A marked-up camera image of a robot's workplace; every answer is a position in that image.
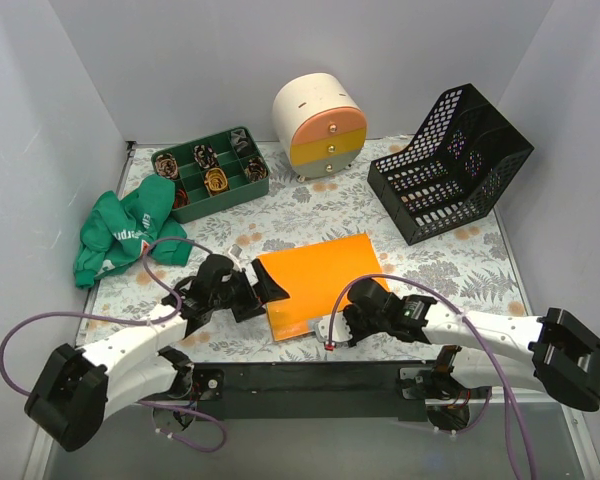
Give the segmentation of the orange folder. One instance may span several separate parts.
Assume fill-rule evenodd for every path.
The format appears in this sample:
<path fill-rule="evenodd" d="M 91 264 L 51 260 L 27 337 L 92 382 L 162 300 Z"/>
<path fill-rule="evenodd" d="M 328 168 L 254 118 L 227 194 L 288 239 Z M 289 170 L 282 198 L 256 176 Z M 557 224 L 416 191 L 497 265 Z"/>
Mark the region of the orange folder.
<path fill-rule="evenodd" d="M 307 334 L 308 322 L 330 314 L 338 295 L 350 281 L 381 271 L 365 233 L 262 254 L 259 260 L 290 295 L 267 305 L 276 341 Z"/>

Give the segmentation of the grey bottom drawer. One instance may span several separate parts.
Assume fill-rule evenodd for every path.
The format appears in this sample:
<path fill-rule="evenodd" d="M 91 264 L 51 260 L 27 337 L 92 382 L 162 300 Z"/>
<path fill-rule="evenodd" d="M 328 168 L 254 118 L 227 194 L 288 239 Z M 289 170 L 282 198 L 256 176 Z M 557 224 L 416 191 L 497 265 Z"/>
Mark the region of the grey bottom drawer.
<path fill-rule="evenodd" d="M 336 154 L 302 165 L 293 165 L 294 172 L 305 179 L 317 179 L 336 174 L 352 166 L 360 150 Z"/>

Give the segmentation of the yellow drawer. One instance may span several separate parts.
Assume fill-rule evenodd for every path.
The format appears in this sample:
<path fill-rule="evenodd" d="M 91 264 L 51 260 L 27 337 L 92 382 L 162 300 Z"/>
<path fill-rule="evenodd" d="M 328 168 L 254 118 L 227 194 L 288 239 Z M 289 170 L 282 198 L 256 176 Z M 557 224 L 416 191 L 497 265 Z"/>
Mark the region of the yellow drawer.
<path fill-rule="evenodd" d="M 300 166 L 338 155 L 357 155 L 364 146 L 365 139 L 366 130 L 357 129 L 320 140 L 292 145 L 289 149 L 289 159 L 292 165 Z"/>

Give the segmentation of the cream round drawer cabinet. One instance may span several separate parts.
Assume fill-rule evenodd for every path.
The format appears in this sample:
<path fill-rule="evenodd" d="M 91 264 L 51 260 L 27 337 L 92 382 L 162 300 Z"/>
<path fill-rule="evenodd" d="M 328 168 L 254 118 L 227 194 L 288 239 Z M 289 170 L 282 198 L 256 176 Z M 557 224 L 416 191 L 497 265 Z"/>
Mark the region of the cream round drawer cabinet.
<path fill-rule="evenodd" d="M 278 141 L 287 155 L 291 168 L 293 165 L 289 159 L 289 149 L 298 127 L 315 114 L 340 107 L 361 110 L 339 80 L 328 73 L 303 75 L 291 80 L 280 89 L 273 102 L 271 118 Z M 300 182 L 311 180 L 297 174 L 296 176 Z"/>

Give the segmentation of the orange drawer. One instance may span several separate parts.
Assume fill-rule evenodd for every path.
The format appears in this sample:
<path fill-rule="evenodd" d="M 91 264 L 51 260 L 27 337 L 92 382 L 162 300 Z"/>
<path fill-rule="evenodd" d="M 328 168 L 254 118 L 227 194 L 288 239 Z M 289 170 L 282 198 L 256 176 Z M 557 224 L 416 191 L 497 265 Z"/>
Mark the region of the orange drawer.
<path fill-rule="evenodd" d="M 323 140 L 336 134 L 366 129 L 364 113 L 353 107 L 340 107 L 315 114 L 295 131 L 291 145 L 301 145 Z"/>

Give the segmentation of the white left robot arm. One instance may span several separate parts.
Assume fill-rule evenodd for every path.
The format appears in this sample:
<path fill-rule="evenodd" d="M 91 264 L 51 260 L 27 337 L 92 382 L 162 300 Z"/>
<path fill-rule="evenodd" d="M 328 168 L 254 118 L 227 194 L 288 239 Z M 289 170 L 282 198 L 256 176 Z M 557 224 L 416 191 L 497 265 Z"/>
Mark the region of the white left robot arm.
<path fill-rule="evenodd" d="M 149 319 L 80 348 L 57 347 L 28 395 L 26 415 L 72 452 L 88 443 L 108 417 L 139 400 L 156 394 L 185 398 L 195 384 L 193 364 L 174 343 L 205 326 L 219 310 L 241 322 L 290 296 L 260 260 L 250 266 L 254 281 L 231 258 L 210 254 L 154 307 Z"/>

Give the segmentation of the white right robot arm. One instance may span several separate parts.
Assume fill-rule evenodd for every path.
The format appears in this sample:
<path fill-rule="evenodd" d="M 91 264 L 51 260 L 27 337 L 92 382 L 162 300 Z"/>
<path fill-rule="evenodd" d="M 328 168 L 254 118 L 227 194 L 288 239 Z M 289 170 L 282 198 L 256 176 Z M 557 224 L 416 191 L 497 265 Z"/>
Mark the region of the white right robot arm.
<path fill-rule="evenodd" d="M 430 289 L 398 297 L 369 275 L 346 296 L 351 345 L 386 333 L 441 346 L 432 383 L 444 397 L 500 385 L 544 392 L 580 411 L 600 408 L 600 337 L 565 309 L 527 317 L 462 313 Z"/>

